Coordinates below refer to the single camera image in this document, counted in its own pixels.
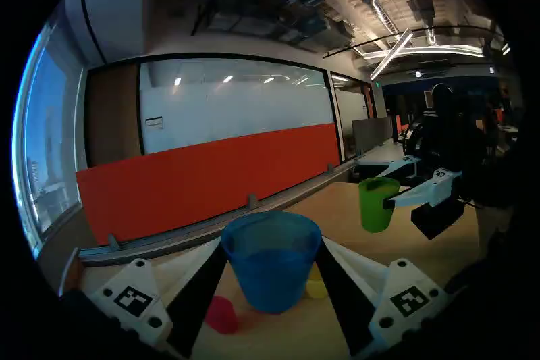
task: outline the glass partition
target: glass partition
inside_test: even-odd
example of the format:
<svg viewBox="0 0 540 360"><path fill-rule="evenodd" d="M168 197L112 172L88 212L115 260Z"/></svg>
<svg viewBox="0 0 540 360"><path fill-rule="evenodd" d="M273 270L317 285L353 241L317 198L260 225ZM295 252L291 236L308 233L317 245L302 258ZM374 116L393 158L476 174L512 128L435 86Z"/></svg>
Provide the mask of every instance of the glass partition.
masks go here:
<svg viewBox="0 0 540 360"><path fill-rule="evenodd" d="M334 122L322 71L245 59L143 63L140 113L145 153Z"/></svg>
<svg viewBox="0 0 540 360"><path fill-rule="evenodd" d="M367 101L366 83L337 73L331 78L340 111L345 160L349 160L356 156L352 121L372 118L373 108Z"/></svg>

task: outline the ceiling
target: ceiling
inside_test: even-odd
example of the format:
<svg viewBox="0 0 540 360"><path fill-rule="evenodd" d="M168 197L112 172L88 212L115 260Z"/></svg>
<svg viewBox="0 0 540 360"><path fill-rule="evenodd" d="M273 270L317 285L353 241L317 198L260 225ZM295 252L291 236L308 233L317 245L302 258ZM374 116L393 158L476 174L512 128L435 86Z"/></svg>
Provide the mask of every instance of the ceiling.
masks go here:
<svg viewBox="0 0 540 360"><path fill-rule="evenodd" d="M165 12L170 18L177 18L179 26L180 20L189 16L190 23L185 25L185 29L191 29L196 15L209 5L207 1L155 0L155 9ZM432 19L426 19L425 14L420 12L419 4L422 1L377 0L384 14L381 17L373 3L366 0L324 0L313 6L309 5L310 0L216 0L211 4L211 12L205 16L200 31L221 30L263 36L321 54L369 42L360 46L358 53L347 52L357 59L357 67L373 69L382 57L364 59L361 54L390 49L398 38L391 33L399 33L407 28L420 30L414 33L411 47L431 45L427 31L422 29L429 25L434 29L432 38L435 38L437 45L484 48L485 57L478 60L466 55L411 55L397 59L392 63L391 70L403 70L405 66L430 61L511 64L511 57L502 57L500 49L505 44L504 38L481 0L432 0ZM312 14L329 21L329 28L306 34L305 28L299 28L299 22ZM390 20L395 31L388 28L385 18L386 22ZM343 24L348 27L348 33L343 35L340 32L342 26L333 24ZM478 28L452 28L456 25Z"/></svg>

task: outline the yellow cup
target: yellow cup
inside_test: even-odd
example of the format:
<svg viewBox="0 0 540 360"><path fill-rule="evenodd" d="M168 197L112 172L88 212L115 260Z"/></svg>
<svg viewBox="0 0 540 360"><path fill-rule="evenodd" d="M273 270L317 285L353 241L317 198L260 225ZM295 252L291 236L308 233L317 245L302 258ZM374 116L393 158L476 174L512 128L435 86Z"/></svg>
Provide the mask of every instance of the yellow cup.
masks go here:
<svg viewBox="0 0 540 360"><path fill-rule="evenodd" d="M317 264L314 264L309 272L306 291L311 298L325 298L328 295Z"/></svg>

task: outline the person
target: person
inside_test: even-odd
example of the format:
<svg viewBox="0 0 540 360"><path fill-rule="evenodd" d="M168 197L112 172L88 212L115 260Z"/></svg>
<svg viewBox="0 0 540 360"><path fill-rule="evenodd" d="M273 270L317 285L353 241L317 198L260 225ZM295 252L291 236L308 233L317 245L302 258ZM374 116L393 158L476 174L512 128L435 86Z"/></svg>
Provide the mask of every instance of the person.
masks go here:
<svg viewBox="0 0 540 360"><path fill-rule="evenodd" d="M486 101L483 120L487 155L488 158L494 160L497 154L497 144L499 141L499 127L497 125L497 115L491 100Z"/></svg>

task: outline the water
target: water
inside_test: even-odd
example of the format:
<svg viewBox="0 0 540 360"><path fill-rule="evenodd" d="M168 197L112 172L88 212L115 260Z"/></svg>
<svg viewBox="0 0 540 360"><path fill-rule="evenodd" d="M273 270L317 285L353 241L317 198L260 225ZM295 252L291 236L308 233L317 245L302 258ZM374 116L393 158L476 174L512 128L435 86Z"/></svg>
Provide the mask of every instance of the water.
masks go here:
<svg viewBox="0 0 540 360"><path fill-rule="evenodd" d="M267 249L232 265L253 307L261 312L281 313L302 297L313 263L293 250Z"/></svg>

